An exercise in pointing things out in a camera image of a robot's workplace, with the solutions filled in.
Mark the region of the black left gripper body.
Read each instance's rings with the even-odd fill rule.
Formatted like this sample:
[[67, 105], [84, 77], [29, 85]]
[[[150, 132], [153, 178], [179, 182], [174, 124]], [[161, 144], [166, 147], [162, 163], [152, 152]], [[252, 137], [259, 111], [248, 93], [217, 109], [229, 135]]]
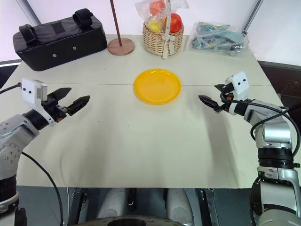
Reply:
[[42, 101], [42, 107], [54, 119], [55, 122], [59, 122], [64, 119], [68, 113], [68, 107], [60, 106], [58, 103], [58, 101], [65, 96], [66, 94], [48, 94], [47, 100]]

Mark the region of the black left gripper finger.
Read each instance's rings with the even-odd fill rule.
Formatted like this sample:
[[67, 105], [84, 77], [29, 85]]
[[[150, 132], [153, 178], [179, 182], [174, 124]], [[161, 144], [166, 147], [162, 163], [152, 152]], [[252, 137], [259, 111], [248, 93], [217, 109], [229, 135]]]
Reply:
[[48, 101], [59, 101], [67, 96], [71, 88], [59, 88], [52, 93], [48, 94]]
[[87, 105], [87, 103], [89, 102], [89, 100], [90, 100], [90, 96], [79, 97], [78, 99], [73, 101], [73, 103], [70, 106], [68, 106], [68, 114], [70, 116], [74, 115], [79, 110], [84, 108]]

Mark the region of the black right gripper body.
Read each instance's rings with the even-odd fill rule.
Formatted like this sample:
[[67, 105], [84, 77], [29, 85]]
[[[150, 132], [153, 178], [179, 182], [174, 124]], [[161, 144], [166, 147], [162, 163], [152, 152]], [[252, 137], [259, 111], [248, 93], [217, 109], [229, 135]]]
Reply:
[[221, 94], [222, 94], [222, 102], [224, 103], [225, 107], [224, 107], [224, 110], [225, 111], [228, 111], [229, 110], [229, 107], [230, 107], [230, 100], [233, 100], [233, 91], [234, 91], [234, 87], [232, 85], [232, 83], [229, 83], [227, 85], [223, 85], [222, 86], [222, 91], [221, 91]]

